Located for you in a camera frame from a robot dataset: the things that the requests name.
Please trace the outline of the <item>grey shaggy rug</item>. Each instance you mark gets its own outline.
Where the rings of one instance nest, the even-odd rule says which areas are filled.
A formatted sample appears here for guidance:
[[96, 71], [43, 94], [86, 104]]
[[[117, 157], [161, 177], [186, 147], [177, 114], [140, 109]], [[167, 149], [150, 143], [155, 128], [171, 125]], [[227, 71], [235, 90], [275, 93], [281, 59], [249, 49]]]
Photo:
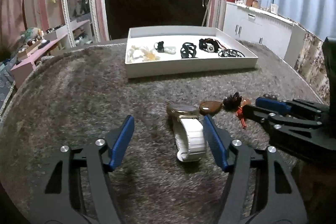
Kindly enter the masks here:
[[220, 101], [238, 92], [251, 100], [268, 93], [282, 100], [318, 101], [311, 87], [263, 46], [249, 46], [255, 69], [186, 73], [128, 80], [125, 43], [89, 47], [44, 61], [26, 79], [1, 121], [1, 183], [28, 216], [34, 190], [51, 155], [63, 145], [84, 147], [122, 124], [135, 132], [122, 165], [110, 175], [128, 223], [210, 223], [227, 175], [208, 153], [187, 168], [166, 106]]

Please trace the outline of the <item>white shallow jewelry tray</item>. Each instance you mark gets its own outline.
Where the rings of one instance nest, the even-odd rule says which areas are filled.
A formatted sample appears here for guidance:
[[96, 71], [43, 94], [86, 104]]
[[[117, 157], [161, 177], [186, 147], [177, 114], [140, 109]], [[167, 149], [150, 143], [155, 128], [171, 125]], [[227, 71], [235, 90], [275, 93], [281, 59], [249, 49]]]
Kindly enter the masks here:
[[221, 30], [198, 26], [131, 28], [125, 52], [130, 79], [252, 69], [258, 57]]

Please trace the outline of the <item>white sideboard cabinet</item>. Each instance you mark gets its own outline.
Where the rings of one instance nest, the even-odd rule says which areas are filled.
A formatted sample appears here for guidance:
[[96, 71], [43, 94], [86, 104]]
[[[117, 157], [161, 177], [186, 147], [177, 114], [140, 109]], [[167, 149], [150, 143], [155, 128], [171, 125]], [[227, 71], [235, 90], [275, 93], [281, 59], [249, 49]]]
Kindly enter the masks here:
[[266, 46], [294, 67], [304, 45], [305, 29], [282, 16], [232, 2], [226, 4], [223, 32], [236, 40]]

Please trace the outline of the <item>grey patterned blanket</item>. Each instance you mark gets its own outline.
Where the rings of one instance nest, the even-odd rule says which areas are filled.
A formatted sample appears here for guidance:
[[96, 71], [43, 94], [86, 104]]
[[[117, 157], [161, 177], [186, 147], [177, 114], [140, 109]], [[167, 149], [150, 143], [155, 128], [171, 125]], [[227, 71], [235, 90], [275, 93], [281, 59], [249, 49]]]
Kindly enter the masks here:
[[4, 109], [6, 102], [10, 96], [10, 92], [13, 91], [14, 87], [14, 76], [11, 73], [11, 69], [17, 62], [17, 57], [14, 56], [10, 60], [5, 60], [1, 62], [1, 111]]

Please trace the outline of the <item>dark carved bead charm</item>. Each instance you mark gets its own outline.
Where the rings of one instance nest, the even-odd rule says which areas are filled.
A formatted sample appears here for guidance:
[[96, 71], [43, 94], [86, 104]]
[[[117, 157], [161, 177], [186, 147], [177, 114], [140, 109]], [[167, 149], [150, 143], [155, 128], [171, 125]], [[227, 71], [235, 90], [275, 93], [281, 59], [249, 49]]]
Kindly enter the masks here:
[[224, 98], [223, 107], [226, 111], [236, 111], [242, 102], [242, 96], [239, 92], [231, 94], [230, 96]]

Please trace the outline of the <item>black claw hair clip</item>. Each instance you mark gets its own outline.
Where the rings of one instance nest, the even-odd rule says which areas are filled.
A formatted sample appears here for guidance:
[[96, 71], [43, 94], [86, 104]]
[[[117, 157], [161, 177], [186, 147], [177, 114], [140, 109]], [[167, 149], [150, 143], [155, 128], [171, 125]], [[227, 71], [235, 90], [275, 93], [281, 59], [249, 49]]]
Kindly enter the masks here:
[[183, 43], [181, 50], [181, 58], [182, 59], [193, 59], [196, 58], [197, 55], [197, 46], [193, 43]]

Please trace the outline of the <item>white strap gold wristwatch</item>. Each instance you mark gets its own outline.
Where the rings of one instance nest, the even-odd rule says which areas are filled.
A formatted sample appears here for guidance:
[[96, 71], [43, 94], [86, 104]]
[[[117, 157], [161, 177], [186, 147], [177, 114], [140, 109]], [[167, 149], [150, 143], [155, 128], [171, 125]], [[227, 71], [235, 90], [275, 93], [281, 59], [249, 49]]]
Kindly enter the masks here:
[[177, 159], [181, 162], [199, 161], [207, 151], [199, 109], [193, 105], [171, 103], [166, 112], [173, 121]]

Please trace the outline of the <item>pink low shelf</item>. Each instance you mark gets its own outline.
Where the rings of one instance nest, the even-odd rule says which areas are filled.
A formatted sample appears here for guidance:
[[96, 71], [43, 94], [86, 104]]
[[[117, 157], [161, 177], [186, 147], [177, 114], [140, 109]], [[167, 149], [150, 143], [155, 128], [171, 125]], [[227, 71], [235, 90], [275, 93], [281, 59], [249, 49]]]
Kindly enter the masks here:
[[[70, 34], [81, 35], [83, 33], [86, 33], [90, 39], [93, 38], [91, 23], [89, 20], [81, 22], [74, 20], [70, 23]], [[29, 55], [29, 57], [23, 59], [18, 65], [14, 65], [11, 69], [17, 89], [20, 88], [25, 79], [37, 69], [37, 61], [47, 52], [54, 50], [57, 46], [60, 46], [61, 50], [72, 48], [70, 45], [70, 35], [68, 34], [67, 26], [62, 26], [56, 31], [46, 34], [45, 39], [50, 41], [46, 46], [41, 49], [37, 49]]]

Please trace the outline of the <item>brown teardrop stone pendant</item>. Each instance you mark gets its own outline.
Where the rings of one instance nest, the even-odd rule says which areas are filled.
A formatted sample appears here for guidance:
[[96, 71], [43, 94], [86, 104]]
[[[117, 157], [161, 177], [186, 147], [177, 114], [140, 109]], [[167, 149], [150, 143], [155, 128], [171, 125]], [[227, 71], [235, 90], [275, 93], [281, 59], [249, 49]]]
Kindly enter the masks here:
[[202, 115], [215, 115], [221, 111], [223, 103], [220, 101], [203, 101], [199, 105], [199, 111]]

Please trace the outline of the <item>white flower hair clip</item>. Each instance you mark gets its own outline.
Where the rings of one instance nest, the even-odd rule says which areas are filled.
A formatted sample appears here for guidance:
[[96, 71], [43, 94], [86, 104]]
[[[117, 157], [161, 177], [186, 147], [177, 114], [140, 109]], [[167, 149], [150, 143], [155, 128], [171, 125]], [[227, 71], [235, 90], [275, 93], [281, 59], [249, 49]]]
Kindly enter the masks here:
[[158, 61], [160, 57], [155, 55], [153, 51], [147, 48], [131, 46], [127, 52], [126, 61], [128, 63]]

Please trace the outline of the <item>black and jade pendant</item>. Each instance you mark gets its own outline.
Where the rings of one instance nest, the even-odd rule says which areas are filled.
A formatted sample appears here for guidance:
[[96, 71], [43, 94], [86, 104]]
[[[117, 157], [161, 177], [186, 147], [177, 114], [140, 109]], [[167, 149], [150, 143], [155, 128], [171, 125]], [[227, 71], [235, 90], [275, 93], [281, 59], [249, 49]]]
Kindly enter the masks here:
[[163, 41], [155, 43], [154, 44], [154, 49], [158, 53], [167, 53], [169, 55], [175, 55], [176, 54], [176, 48], [165, 46]]

